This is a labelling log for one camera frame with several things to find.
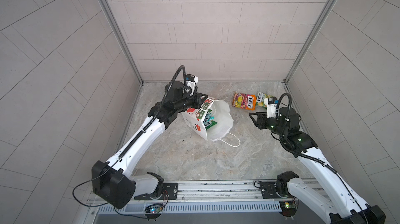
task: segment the gray marble surface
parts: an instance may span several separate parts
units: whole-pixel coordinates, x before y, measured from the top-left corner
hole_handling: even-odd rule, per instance
[[[125,141],[138,130],[147,112],[164,95],[166,82],[145,83]],[[199,82],[198,91],[226,101],[234,120],[230,131],[240,138],[233,148],[222,141],[206,141],[191,130],[181,114],[158,137],[138,162],[134,174],[154,172],[165,180],[252,180],[275,179],[292,170],[301,178],[313,178],[311,172],[286,152],[270,131],[259,130],[248,116],[250,111],[232,107],[234,92],[258,91],[278,97],[285,93],[282,82]],[[225,141],[237,145],[231,135]]]

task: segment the wire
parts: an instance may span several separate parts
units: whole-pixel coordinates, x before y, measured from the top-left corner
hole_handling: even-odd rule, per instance
[[[122,214],[122,213],[118,212],[117,209],[116,209],[115,207],[114,207],[114,211],[117,212],[117,214],[119,214],[119,215],[131,216],[131,217],[136,217],[136,218],[139,218],[139,219],[146,219],[146,220],[148,220],[148,218],[145,218],[145,217],[139,217],[139,216],[131,215],[131,214]]]
[[[79,200],[77,199],[77,197],[75,196],[75,189],[76,189],[77,187],[79,187],[80,185],[83,185],[83,184],[85,184],[85,183],[87,183],[87,182],[91,182],[91,181],[93,181],[93,180],[96,180],[96,179],[102,177],[102,176],[105,175],[112,167],[114,167],[114,165],[117,164],[117,162],[118,162],[118,160],[117,160],[111,167],[109,167],[104,173],[102,173],[101,175],[99,175],[98,177],[95,177],[95,178],[93,178],[93,179],[90,179],[90,180],[87,180],[87,181],[85,181],[85,182],[82,182],[81,184],[78,184],[76,187],[74,187],[74,189],[72,190],[72,196],[74,197],[74,199],[75,199],[79,204],[81,204],[81,205],[83,205],[83,206],[85,206],[85,207],[88,207],[88,208],[100,207],[100,206],[104,206],[104,205],[108,204],[108,202],[107,202],[107,203],[100,204],[100,205],[96,205],[96,206],[86,205],[86,204],[82,203],[81,201],[79,201]]]

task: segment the snack package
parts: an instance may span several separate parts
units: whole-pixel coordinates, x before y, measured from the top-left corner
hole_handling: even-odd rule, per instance
[[[256,95],[235,93],[235,95],[233,96],[232,106],[253,111],[256,108],[255,100]]]
[[[261,106],[263,108],[267,108],[267,105],[264,103],[264,99],[271,98],[271,97],[273,97],[273,96],[265,94],[265,93],[260,92],[260,91],[257,92],[257,100],[256,100],[257,105]]]

